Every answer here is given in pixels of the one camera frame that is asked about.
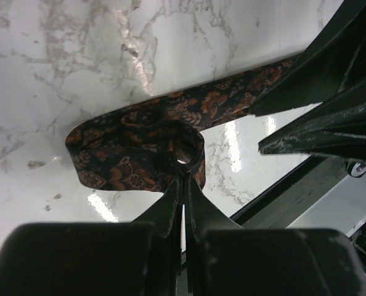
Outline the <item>dark paisley necktie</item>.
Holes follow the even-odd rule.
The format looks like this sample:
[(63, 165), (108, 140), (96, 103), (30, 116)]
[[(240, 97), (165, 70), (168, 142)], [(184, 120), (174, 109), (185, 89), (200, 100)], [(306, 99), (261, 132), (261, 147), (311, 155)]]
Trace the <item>dark paisley necktie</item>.
[(65, 140), (80, 183), (102, 191), (164, 192), (174, 178), (191, 174), (204, 186), (201, 132), (249, 115), (294, 61), (288, 57), (83, 122)]

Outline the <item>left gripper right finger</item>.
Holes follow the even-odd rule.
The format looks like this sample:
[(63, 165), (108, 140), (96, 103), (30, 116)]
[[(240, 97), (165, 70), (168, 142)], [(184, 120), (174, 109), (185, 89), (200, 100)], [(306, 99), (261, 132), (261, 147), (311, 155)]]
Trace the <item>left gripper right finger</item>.
[(193, 295), (366, 295), (350, 240), (334, 229), (245, 229), (194, 176), (184, 181), (187, 285)]

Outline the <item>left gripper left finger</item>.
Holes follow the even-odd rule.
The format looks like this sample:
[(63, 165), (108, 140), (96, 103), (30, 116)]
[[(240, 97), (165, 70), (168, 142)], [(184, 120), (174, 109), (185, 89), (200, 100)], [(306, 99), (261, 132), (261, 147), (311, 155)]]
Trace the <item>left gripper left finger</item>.
[(129, 223), (31, 223), (0, 249), (0, 295), (175, 295), (183, 180)]

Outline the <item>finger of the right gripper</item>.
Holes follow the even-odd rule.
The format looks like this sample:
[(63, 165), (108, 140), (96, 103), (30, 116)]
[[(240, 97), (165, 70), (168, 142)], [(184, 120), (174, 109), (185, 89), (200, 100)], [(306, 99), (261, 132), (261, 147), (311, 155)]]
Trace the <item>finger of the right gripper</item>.
[(266, 137), (258, 150), (263, 155), (311, 154), (366, 162), (366, 83)]
[(251, 106), (257, 117), (325, 102), (356, 89), (366, 95), (366, 1), (343, 1), (291, 67)]

